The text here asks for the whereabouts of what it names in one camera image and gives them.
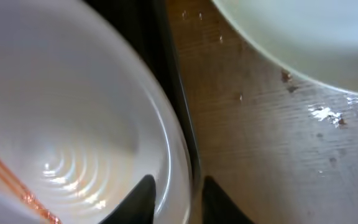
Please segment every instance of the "glossy white surface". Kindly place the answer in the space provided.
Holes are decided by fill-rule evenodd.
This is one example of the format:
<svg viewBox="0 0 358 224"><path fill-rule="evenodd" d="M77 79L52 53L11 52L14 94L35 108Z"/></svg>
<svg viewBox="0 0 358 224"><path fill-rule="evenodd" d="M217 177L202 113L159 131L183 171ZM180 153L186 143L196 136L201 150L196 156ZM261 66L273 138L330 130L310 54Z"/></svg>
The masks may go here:
<svg viewBox="0 0 358 224"><path fill-rule="evenodd" d="M185 150L153 76L93 11L0 0L0 158L63 223L100 222L145 174L155 223L185 223Z"/></svg>
<svg viewBox="0 0 358 224"><path fill-rule="evenodd" d="M270 60L301 77L358 93L358 1L213 1Z"/></svg>

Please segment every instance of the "brown wooden surface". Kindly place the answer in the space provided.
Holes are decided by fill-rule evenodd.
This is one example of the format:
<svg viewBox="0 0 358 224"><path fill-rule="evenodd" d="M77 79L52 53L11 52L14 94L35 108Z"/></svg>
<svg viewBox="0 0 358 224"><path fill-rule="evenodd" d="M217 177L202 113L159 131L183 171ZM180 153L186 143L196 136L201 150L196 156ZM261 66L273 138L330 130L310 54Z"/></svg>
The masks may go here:
<svg viewBox="0 0 358 224"><path fill-rule="evenodd" d="M209 0L167 8L204 174L259 224L358 223L358 98L284 83ZM346 124L319 121L310 106ZM190 223L200 212L198 200Z"/></svg>

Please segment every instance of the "wooden table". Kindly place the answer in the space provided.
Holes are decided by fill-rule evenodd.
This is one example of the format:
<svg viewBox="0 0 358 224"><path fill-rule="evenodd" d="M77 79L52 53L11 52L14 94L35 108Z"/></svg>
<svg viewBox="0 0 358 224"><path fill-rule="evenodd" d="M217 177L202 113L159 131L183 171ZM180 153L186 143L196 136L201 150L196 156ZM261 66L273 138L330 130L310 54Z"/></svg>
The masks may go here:
<svg viewBox="0 0 358 224"><path fill-rule="evenodd" d="M167 8L203 173L259 224L358 223L358 97L282 80L209 0Z"/></svg>

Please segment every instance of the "table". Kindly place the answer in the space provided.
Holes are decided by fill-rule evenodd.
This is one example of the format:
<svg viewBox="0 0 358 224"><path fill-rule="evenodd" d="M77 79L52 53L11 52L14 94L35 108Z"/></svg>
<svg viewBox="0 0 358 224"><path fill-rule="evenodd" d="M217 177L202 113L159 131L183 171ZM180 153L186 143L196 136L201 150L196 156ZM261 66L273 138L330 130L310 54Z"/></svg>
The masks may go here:
<svg viewBox="0 0 358 224"><path fill-rule="evenodd" d="M259 224L358 223L358 96L283 80L209 0L167 11L203 174Z"/></svg>

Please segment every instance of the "white plate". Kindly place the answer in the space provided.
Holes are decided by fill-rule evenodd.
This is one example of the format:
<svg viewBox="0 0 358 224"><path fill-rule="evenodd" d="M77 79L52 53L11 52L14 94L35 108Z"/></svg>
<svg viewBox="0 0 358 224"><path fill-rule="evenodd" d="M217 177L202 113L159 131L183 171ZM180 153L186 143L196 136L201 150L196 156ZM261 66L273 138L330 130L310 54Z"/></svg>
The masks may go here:
<svg viewBox="0 0 358 224"><path fill-rule="evenodd" d="M0 0L0 158L64 224L100 222L145 174L157 182L155 223L188 218L176 117L140 58L80 1Z"/></svg>
<svg viewBox="0 0 358 224"><path fill-rule="evenodd" d="M213 1L273 62L304 78L358 93L358 1Z"/></svg>

